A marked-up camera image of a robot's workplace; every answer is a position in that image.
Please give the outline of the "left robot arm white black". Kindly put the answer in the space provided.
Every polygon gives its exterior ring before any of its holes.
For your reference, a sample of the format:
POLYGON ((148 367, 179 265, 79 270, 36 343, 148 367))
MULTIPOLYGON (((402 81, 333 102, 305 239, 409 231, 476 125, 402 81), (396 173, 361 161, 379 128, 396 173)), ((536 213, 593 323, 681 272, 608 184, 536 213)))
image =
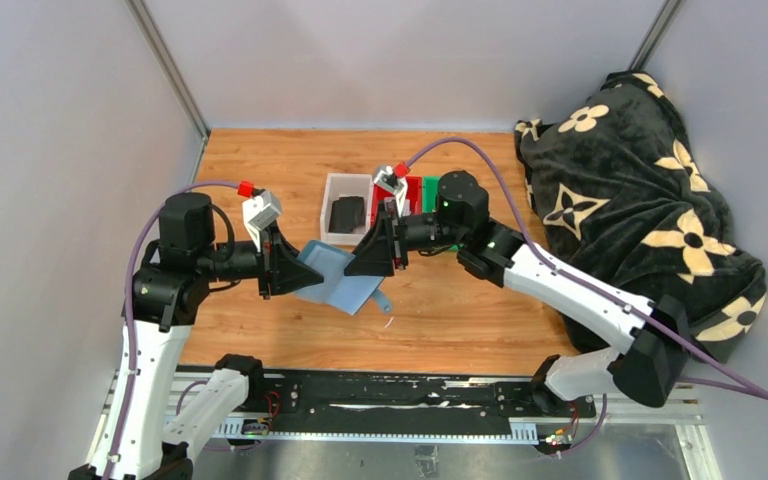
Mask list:
POLYGON ((218 241, 214 223, 225 212, 193 185, 168 197, 147 221, 159 236, 140 235, 130 254, 122 314, 123 350, 109 419, 90 460, 74 479, 188 479, 199 454, 235 409, 260 411, 254 432, 264 436, 282 399, 265 382, 260 360, 223 356, 196 396, 167 415, 183 347, 198 309, 212 293, 254 279, 263 298, 320 284, 278 226, 273 193, 239 185, 249 239, 218 241))

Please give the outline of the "blue card holder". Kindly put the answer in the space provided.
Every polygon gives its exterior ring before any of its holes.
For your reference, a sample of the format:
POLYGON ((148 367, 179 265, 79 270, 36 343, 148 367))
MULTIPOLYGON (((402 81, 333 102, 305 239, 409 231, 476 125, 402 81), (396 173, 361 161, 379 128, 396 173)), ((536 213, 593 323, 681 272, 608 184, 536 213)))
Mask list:
POLYGON ((384 314, 393 311, 390 299, 380 290, 382 276, 346 276, 345 268, 354 255, 330 244, 311 240, 297 257, 323 276, 323 282, 295 292, 295 296, 311 303, 329 305, 348 315, 356 315, 369 301, 384 314))

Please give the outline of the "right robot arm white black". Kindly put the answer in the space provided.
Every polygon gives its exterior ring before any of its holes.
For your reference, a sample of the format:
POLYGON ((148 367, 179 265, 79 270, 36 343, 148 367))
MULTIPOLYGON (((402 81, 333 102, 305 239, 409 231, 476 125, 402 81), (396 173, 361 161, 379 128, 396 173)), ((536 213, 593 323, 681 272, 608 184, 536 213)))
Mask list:
POLYGON ((402 215, 402 167, 380 167, 373 183, 389 192, 375 224, 353 251, 347 276, 391 277, 408 255, 457 249, 458 263, 478 280, 519 292, 572 318, 605 342, 577 356, 552 355, 533 374, 526 400, 556 417, 581 397, 621 393, 651 408, 665 405, 689 359, 688 320, 674 298, 625 292, 551 257, 525 235, 489 215, 489 195, 466 171, 441 177, 434 212, 402 215))

